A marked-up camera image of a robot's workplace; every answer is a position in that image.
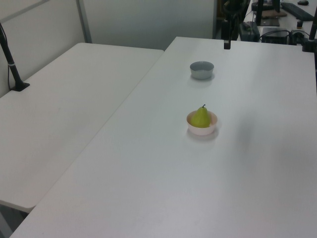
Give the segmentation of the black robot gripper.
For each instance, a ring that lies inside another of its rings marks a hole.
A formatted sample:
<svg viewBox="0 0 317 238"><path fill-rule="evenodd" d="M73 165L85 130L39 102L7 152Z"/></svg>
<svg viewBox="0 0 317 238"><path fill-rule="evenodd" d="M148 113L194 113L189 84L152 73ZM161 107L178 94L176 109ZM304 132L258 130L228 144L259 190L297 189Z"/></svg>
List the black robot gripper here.
<svg viewBox="0 0 317 238"><path fill-rule="evenodd" d="M231 21L222 21L222 39L224 40L224 49L231 49Z"/></svg>

